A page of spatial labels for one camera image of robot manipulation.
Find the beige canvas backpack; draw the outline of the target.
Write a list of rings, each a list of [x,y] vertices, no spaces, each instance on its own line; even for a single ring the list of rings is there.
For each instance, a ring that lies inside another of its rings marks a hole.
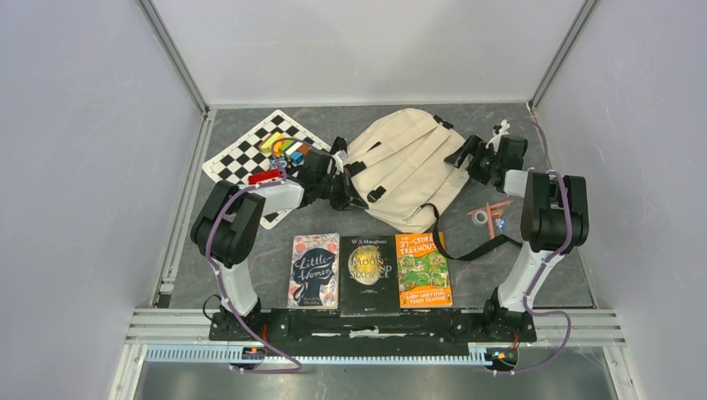
[[[439,218],[472,180],[462,157],[471,137],[417,108],[376,120],[345,149],[349,208],[361,208],[401,233],[431,232],[445,253]]]

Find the Little Women book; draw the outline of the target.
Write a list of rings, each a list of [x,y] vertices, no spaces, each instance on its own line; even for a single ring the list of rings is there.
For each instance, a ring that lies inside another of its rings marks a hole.
[[[288,282],[288,308],[338,308],[339,240],[338,233],[294,237]]]

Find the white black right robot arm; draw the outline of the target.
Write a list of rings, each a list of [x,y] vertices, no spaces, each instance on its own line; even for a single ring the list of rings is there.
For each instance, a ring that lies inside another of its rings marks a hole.
[[[502,340],[514,330],[513,314],[533,314],[536,294],[551,270],[589,236],[586,178],[555,170],[525,170],[527,148],[527,140],[514,135],[499,135],[493,142],[473,136],[462,155],[474,181],[523,201],[519,256],[486,302],[481,318],[484,334],[493,340]]]

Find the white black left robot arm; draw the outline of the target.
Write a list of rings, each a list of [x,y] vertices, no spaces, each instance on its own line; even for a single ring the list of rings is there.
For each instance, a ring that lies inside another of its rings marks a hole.
[[[211,267],[221,303],[233,314],[229,326],[240,338],[255,338],[262,328],[261,316],[253,311],[259,299],[248,267],[261,218],[303,208],[318,199],[344,201],[347,158],[343,149],[313,147],[299,165],[289,169],[275,160],[276,168],[252,184],[222,180],[213,187],[192,225],[190,239]]]

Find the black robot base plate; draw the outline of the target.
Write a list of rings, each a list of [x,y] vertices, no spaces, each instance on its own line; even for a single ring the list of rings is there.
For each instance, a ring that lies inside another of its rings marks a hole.
[[[304,357],[463,356],[470,343],[534,343],[532,317],[490,317],[464,308],[344,317],[334,310],[255,310],[239,323],[224,307],[208,316],[212,342],[271,345],[268,354]]]

